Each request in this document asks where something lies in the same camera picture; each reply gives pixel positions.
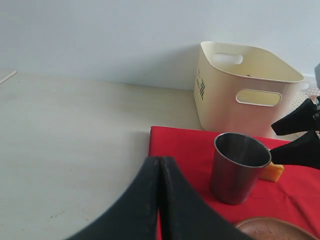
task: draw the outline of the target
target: plate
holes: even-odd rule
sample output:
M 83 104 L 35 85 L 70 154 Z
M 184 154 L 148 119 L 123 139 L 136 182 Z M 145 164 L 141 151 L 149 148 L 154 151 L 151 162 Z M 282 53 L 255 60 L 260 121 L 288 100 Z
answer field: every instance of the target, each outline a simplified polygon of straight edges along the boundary
M 235 227 L 255 240 L 319 240 L 302 228 L 272 217 L 253 217 Z

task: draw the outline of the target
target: white wall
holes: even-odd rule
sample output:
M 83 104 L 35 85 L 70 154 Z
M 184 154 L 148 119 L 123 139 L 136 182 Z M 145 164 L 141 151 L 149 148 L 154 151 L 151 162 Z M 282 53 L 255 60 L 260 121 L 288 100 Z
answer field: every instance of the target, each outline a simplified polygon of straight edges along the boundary
M 201 41 L 320 62 L 319 0 L 2 0 L 0 68 L 192 89 Z

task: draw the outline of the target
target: metal cup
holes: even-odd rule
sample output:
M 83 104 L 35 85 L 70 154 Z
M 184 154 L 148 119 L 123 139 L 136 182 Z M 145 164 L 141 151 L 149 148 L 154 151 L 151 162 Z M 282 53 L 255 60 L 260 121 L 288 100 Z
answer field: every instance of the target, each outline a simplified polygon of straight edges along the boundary
M 226 132 L 214 140 L 210 188 L 220 201 L 244 203 L 265 166 L 271 162 L 269 149 L 260 141 L 235 132 Z

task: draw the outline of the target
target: red tablecloth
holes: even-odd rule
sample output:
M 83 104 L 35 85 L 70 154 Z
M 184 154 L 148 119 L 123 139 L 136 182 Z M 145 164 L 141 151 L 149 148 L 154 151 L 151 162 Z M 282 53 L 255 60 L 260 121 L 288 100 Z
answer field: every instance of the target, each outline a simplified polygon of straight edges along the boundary
M 277 183 L 259 180 L 241 205 L 219 202 L 210 192 L 215 132 L 153 126 L 149 155 L 172 156 L 188 182 L 205 202 L 232 224 L 250 217 L 273 217 L 320 237 L 320 170 L 284 166 Z M 272 149 L 286 141 L 258 137 Z

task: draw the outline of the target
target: storage bin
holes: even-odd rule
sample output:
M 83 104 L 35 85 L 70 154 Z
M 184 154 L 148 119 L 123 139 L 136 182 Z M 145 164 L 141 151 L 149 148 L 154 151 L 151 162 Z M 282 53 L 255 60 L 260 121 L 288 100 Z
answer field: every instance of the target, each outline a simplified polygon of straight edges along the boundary
M 252 46 L 200 45 L 194 100 L 206 131 L 272 137 L 303 76 L 273 53 Z

